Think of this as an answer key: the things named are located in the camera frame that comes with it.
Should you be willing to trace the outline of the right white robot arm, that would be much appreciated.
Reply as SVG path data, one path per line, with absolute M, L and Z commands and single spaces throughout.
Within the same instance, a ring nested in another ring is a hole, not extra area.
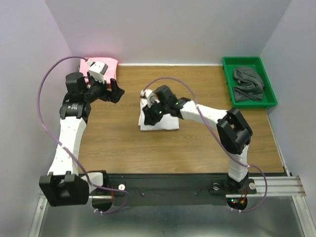
M 170 115 L 203 123 L 210 131 L 216 130 L 215 139 L 230 158 L 228 189 L 238 193 L 245 187 L 248 179 L 247 152 L 253 132 L 239 109 L 219 110 L 185 97 L 177 98 L 166 85 L 154 91 L 142 90 L 140 97 L 147 101 L 142 108 L 145 125 L 156 125 L 164 115 Z

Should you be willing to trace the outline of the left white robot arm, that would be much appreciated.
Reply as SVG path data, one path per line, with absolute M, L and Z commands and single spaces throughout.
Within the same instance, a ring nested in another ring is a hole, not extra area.
M 47 175 L 41 176 L 39 186 L 51 206 L 86 204 L 89 195 L 96 191 L 103 195 L 114 194 L 106 171 L 87 172 L 80 176 L 79 149 L 96 100 L 117 103 L 124 90 L 117 81 L 98 81 L 88 73 L 74 72 L 66 75 L 67 93 L 59 110 L 60 135 L 53 163 Z

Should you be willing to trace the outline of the white t shirt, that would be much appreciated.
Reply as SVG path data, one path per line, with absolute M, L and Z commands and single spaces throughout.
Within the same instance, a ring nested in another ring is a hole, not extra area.
M 156 130 L 177 130 L 180 128 L 179 119 L 177 117 L 172 117 L 169 114 L 163 116 L 160 122 L 155 125 L 145 125 L 145 115 L 143 108 L 147 105 L 146 99 L 140 100 L 140 116 L 138 120 L 138 125 L 141 131 L 156 131 Z

